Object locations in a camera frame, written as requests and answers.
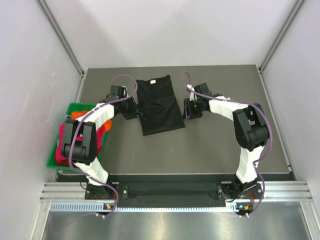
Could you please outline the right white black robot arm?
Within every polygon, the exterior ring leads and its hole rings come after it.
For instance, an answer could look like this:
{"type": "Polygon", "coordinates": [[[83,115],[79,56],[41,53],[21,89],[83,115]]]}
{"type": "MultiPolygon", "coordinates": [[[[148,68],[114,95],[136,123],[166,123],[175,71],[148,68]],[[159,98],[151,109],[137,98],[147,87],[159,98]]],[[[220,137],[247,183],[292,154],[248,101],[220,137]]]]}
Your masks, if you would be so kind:
{"type": "Polygon", "coordinates": [[[239,165],[232,187],[234,194],[245,198],[257,185],[257,167],[270,137],[266,116],[259,104],[240,103],[220,94],[212,94],[206,83],[186,85],[190,96],[183,101],[183,119],[197,119],[207,111],[233,122],[240,146],[239,165]]]}

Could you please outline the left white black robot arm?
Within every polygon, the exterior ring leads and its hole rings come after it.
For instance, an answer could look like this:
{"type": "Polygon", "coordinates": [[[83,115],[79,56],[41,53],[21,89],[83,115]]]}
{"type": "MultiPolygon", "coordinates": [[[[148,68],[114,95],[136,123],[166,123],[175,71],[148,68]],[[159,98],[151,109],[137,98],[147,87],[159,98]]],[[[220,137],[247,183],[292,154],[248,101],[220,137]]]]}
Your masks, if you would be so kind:
{"type": "Polygon", "coordinates": [[[127,88],[113,85],[110,94],[94,108],[80,117],[67,119],[62,125],[60,154],[72,168],[80,170],[87,177],[90,185],[96,186],[96,192],[102,198],[109,198],[114,187],[108,183],[109,173],[98,160],[102,147],[98,144],[98,140],[102,139],[99,135],[105,134],[105,124],[115,116],[122,115],[126,120],[131,120],[141,114],[127,88]]]}

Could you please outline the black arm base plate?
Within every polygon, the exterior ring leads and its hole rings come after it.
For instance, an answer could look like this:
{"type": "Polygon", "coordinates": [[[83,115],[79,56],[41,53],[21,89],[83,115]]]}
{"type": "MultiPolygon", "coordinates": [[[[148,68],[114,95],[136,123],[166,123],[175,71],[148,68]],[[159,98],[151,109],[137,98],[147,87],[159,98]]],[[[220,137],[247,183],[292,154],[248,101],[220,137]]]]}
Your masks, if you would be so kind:
{"type": "Polygon", "coordinates": [[[140,196],[207,196],[213,200],[258,200],[262,185],[241,183],[234,174],[112,174],[107,182],[121,200],[140,196]]]}

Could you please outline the black t shirt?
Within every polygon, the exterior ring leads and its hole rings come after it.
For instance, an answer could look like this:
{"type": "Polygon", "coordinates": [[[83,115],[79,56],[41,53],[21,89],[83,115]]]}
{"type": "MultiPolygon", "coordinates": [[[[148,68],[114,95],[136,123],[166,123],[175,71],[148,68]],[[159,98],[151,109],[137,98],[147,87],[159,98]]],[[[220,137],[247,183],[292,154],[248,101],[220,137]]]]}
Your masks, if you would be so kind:
{"type": "Polygon", "coordinates": [[[170,75],[137,80],[139,121],[144,136],[185,127],[170,75]]]}

